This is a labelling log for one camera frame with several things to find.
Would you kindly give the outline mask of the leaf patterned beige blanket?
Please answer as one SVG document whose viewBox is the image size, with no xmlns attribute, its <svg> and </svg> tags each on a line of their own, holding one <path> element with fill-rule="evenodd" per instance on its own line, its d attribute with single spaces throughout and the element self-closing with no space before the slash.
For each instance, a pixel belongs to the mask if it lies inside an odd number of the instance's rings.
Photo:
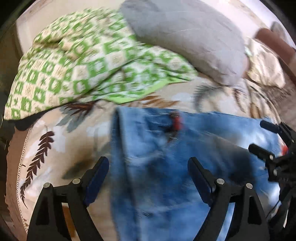
<svg viewBox="0 0 296 241">
<path fill-rule="evenodd" d="M 201 74 L 170 84 L 128 103 L 136 108 L 169 108 L 189 113 L 216 111 L 246 118 L 268 117 L 295 127 L 295 75 L 284 72 L 285 85 L 240 79 L 233 87 Z M 109 156 L 111 117 L 116 105 L 97 101 L 67 104 L 45 113 L 24 131 L 16 130 L 7 154 L 6 204 L 11 230 L 26 240 L 31 215 L 45 182 L 68 184 Z"/>
</svg>

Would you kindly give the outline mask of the blue denim jeans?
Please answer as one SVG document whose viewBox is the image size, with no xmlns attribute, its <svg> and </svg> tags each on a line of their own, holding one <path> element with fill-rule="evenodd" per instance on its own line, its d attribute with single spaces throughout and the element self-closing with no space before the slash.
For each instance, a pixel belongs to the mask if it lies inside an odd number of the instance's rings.
<svg viewBox="0 0 296 241">
<path fill-rule="evenodd" d="M 258 119 L 224 113 L 186 113 L 119 107 L 111 127 L 111 212 L 119 240 L 193 240 L 209 207 L 189 175 L 196 157 L 228 184 L 251 183 L 264 212 L 278 202 L 279 185 L 250 154 L 256 144 L 280 154 L 278 135 Z"/>
</svg>

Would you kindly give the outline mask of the green checkered quilt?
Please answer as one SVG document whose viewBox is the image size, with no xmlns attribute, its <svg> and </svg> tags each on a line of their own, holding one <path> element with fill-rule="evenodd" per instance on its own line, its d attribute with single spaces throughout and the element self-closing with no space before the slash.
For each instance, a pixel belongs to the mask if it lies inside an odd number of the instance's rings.
<svg viewBox="0 0 296 241">
<path fill-rule="evenodd" d="M 181 55 L 136 39 L 123 15 L 85 9 L 62 16 L 22 56 L 4 109 L 18 121 L 70 102 L 135 101 L 197 70 Z"/>
</svg>

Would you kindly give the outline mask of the cream crumpled cloth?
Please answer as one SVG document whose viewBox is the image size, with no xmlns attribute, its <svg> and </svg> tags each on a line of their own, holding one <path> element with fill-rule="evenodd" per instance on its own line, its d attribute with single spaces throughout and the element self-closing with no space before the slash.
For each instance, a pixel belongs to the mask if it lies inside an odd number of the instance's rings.
<svg viewBox="0 0 296 241">
<path fill-rule="evenodd" d="M 285 75 L 274 51 L 258 40 L 249 39 L 246 53 L 250 59 L 247 75 L 252 81 L 263 86 L 285 86 Z"/>
</svg>

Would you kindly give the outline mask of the patterned cushion behind backrest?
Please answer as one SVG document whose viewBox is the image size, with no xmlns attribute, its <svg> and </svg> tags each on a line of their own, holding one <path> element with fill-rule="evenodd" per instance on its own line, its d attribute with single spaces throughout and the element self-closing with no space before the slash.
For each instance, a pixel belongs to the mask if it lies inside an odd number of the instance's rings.
<svg viewBox="0 0 296 241">
<path fill-rule="evenodd" d="M 281 26 L 280 23 L 278 22 L 273 22 L 270 30 L 275 33 L 279 38 L 281 38 L 282 40 L 284 40 L 285 42 L 287 41 L 287 37 L 285 34 L 285 29 Z"/>
</svg>

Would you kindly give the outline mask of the grey pillow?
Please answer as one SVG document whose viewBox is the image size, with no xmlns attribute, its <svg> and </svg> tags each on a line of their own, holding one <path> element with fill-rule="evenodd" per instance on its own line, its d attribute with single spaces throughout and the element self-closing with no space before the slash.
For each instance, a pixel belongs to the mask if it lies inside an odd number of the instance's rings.
<svg viewBox="0 0 296 241">
<path fill-rule="evenodd" d="M 223 85 L 246 68 L 243 35 L 203 1 L 124 1 L 120 12 L 139 40 L 169 49 Z"/>
</svg>

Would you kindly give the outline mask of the red glass bowl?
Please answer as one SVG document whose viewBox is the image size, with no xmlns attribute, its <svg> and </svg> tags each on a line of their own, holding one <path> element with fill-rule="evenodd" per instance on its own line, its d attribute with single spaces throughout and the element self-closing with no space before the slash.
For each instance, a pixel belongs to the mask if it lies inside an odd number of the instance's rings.
<svg viewBox="0 0 296 241">
<path fill-rule="evenodd" d="M 281 155 L 284 156 L 288 153 L 288 147 L 286 145 L 281 146 Z"/>
</svg>

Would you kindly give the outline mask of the brown sofa backrest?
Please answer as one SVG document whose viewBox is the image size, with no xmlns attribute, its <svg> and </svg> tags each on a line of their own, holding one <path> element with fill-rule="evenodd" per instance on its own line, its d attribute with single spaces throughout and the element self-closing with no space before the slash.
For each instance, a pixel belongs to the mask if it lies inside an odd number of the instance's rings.
<svg viewBox="0 0 296 241">
<path fill-rule="evenodd" d="M 278 35 L 269 29 L 261 28 L 257 31 L 255 39 L 272 49 L 279 57 L 283 70 L 295 85 L 295 48 L 287 44 Z"/>
</svg>

